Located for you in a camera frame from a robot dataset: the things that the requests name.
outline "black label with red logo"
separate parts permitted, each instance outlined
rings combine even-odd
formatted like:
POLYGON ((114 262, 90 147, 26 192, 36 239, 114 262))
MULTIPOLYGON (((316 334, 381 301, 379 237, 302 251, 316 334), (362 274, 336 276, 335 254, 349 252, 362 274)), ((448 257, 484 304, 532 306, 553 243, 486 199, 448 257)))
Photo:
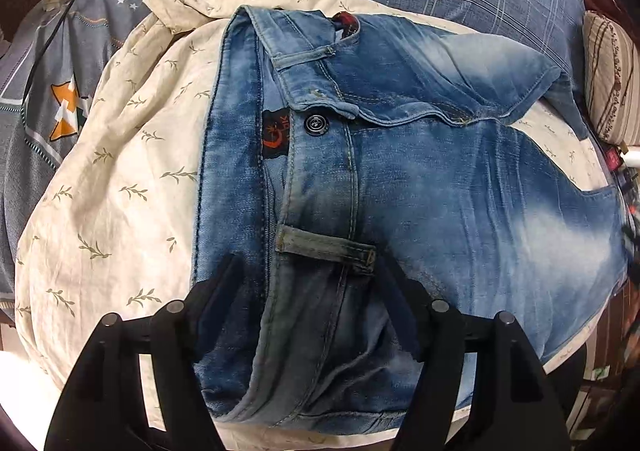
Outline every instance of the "black label with red logo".
POLYGON ((262 112, 262 156, 276 158, 289 153, 289 108, 262 112))

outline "black cord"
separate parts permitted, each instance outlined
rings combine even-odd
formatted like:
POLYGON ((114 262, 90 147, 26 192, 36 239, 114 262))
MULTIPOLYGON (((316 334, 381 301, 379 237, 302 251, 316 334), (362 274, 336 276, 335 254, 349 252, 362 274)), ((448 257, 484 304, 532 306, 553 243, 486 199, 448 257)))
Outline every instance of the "black cord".
MULTIPOLYGON (((47 51, 47 49, 49 48, 49 45, 53 41, 53 38, 55 38, 56 34, 58 33, 58 30, 60 29, 60 26, 62 25, 62 22, 65 21, 65 18, 69 14, 69 11, 71 10, 71 6, 74 4, 75 1, 76 0, 71 0, 66 5, 65 11, 62 13, 62 16, 60 16, 60 19, 58 20, 58 22, 56 24, 56 27, 53 29, 53 32, 47 38, 47 41, 45 42, 44 47, 40 50, 40 52, 38 53, 38 55, 35 57, 35 59, 33 61, 33 66, 31 66, 31 71, 29 72, 29 77, 27 78, 27 83, 24 86, 24 93, 22 94, 22 110, 23 111, 25 109, 25 103, 27 101, 27 96, 29 95, 29 92, 31 90, 31 85, 33 84, 33 78, 35 77, 36 69, 37 69, 40 61, 42 60, 42 57, 44 56, 44 53, 47 51)), ((23 121, 26 120, 26 117, 24 115, 22 117, 22 120, 23 121)))

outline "gray cloth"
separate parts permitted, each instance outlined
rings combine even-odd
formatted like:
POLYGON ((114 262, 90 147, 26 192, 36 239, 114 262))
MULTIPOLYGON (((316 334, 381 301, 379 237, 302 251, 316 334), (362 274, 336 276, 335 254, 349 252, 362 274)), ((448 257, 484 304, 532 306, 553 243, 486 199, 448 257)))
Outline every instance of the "gray cloth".
POLYGON ((76 0, 23 105, 34 58, 69 1, 42 0, 0 59, 0 308, 12 319, 18 239, 76 144, 106 63, 149 12, 142 0, 76 0))

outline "striped cushion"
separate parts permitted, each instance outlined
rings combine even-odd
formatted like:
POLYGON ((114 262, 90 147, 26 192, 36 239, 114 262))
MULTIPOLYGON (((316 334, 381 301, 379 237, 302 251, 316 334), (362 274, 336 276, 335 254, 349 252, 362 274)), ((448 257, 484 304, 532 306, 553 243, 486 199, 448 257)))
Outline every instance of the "striped cushion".
POLYGON ((640 144, 640 58, 620 25, 584 15, 585 94, 591 122, 603 141, 640 144))

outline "cream cloth with leaf print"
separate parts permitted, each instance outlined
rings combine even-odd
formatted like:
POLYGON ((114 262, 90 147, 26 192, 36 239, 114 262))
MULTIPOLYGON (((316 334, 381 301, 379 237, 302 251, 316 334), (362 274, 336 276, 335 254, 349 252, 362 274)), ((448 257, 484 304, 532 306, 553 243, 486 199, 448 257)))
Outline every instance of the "cream cloth with leaf print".
MULTIPOLYGON (((238 6, 394 14, 466 34, 466 27, 370 0, 144 0, 151 14, 110 60, 78 144, 63 161, 18 243, 16 324, 28 354, 62 388, 103 314, 153 314, 190 289, 196 179, 218 51, 238 6)), ((514 127, 583 190, 606 186, 590 141, 578 141, 538 102, 514 127)), ((556 355, 556 368, 597 316, 556 355)), ((162 427, 143 362, 148 419, 162 427)), ((464 417, 468 409, 456 412, 464 417)), ((395 430, 330 436, 218 424, 227 449, 359 446, 395 430)))

